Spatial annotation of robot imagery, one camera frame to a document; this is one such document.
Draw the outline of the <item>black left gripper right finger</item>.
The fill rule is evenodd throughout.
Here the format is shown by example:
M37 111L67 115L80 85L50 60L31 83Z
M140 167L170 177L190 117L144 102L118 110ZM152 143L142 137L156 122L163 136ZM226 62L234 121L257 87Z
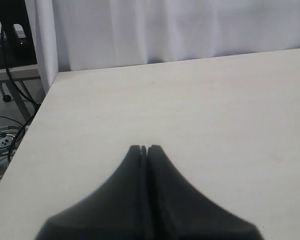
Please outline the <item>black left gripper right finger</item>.
M148 149L147 183L157 240L263 239L255 225L190 184L159 145Z

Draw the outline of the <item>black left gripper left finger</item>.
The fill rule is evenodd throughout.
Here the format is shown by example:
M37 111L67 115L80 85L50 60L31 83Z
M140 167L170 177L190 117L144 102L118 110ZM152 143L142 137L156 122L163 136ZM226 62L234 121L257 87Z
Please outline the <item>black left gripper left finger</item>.
M150 239L146 166L146 148L132 145L107 181L80 202L48 218L36 239Z

